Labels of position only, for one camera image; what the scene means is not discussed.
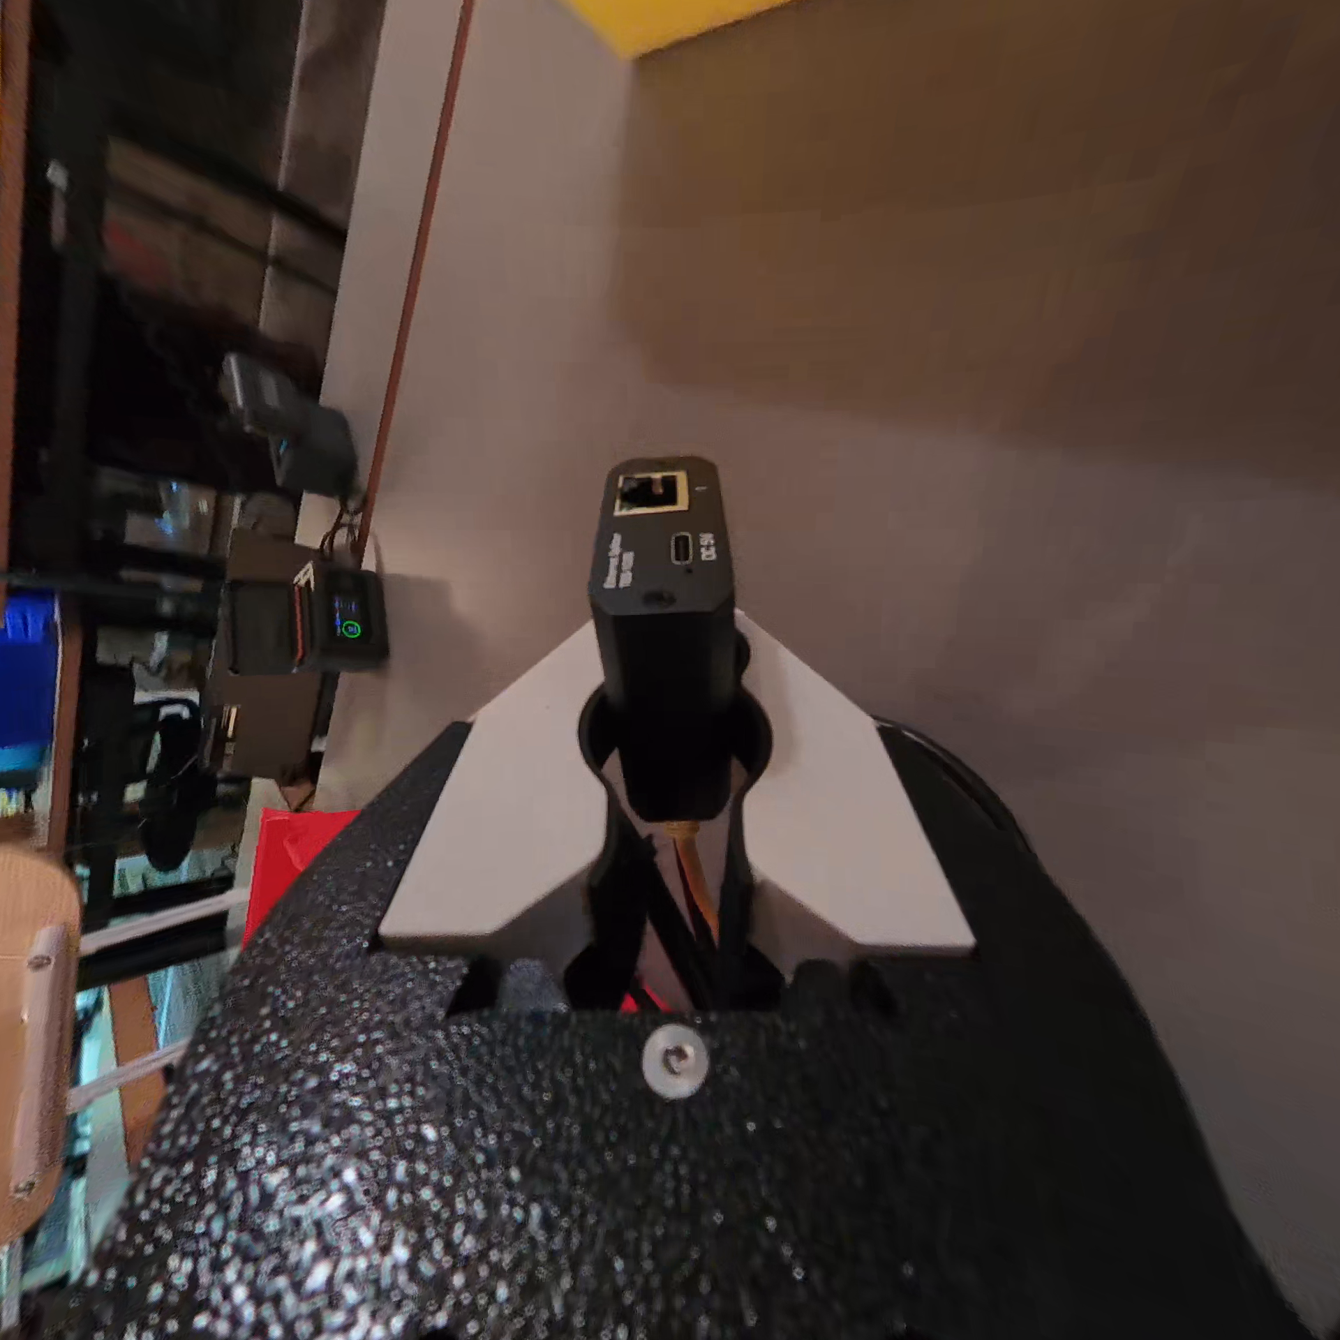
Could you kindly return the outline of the black portable power station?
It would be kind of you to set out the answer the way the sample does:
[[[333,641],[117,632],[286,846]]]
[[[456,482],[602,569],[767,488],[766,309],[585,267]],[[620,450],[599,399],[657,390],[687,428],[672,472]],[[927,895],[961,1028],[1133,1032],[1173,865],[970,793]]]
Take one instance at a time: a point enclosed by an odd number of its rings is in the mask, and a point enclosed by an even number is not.
[[[389,661],[382,584],[330,561],[292,579],[232,579],[221,605],[232,675],[352,675]]]

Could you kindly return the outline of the black equipment box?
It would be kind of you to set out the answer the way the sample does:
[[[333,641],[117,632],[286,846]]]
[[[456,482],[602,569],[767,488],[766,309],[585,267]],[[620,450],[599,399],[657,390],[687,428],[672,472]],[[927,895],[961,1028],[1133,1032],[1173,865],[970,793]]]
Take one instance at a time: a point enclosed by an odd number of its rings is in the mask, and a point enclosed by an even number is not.
[[[202,761],[223,777],[292,780],[310,758],[324,678],[295,666],[294,579],[316,548],[234,529],[202,684]]]

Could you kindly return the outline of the light wooden panel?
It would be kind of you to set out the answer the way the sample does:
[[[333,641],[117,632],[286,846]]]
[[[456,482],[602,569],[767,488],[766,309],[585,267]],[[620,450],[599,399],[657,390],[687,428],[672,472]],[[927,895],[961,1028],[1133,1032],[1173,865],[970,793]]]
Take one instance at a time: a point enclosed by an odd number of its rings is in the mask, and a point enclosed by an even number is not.
[[[2,1249],[36,1225],[62,1179],[79,921],[62,864],[2,846]]]

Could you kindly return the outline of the red plastic bin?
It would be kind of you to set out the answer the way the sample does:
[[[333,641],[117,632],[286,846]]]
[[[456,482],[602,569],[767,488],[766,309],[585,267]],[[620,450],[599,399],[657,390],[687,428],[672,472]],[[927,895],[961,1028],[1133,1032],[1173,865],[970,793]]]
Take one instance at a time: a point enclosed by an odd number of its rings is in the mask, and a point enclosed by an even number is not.
[[[276,908],[292,885],[341,834],[359,809],[350,810],[280,810],[261,809],[248,903],[243,911],[242,948]]]

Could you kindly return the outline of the dark grey tool case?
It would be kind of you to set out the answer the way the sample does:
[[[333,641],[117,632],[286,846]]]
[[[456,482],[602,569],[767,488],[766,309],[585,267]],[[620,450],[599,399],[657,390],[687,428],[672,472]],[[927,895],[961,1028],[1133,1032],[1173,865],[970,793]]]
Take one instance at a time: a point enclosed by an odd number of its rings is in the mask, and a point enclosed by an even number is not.
[[[280,489],[350,502],[357,454],[346,417],[311,399],[294,377],[242,351],[221,363],[219,392],[232,421],[268,446]]]

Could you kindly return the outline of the black ethernet splitter box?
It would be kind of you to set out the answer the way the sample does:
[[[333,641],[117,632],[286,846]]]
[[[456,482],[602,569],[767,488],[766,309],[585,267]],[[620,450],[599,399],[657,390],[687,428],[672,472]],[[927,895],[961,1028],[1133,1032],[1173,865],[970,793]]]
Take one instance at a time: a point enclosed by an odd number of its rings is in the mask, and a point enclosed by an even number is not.
[[[611,466],[588,602],[630,810],[650,824],[715,818],[741,667],[724,489],[708,458]]]

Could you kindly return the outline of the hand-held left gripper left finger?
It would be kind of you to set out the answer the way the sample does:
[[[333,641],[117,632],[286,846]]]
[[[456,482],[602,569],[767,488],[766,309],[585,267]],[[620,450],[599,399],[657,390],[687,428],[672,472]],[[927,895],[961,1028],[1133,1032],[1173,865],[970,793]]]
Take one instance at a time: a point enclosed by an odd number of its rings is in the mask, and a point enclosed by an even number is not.
[[[556,978],[585,955],[592,996],[621,1001],[643,956],[644,898],[595,891],[620,818],[578,746],[578,714],[602,681],[585,621],[474,714],[379,923],[381,948],[529,960]]]

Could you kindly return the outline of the yellow plastic bin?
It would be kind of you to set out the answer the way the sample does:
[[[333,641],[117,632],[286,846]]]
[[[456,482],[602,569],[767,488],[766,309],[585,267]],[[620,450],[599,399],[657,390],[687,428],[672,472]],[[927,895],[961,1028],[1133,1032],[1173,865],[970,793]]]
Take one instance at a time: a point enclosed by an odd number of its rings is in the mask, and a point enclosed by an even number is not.
[[[744,23],[791,3],[561,3],[621,58]]]

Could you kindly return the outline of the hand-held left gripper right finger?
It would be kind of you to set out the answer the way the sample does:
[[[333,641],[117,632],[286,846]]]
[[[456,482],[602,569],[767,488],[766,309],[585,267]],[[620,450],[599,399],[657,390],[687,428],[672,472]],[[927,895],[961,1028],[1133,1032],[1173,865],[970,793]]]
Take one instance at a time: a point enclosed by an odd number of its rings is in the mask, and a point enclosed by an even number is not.
[[[722,1005],[803,963],[968,956],[978,940],[875,720],[742,610],[722,716]]]

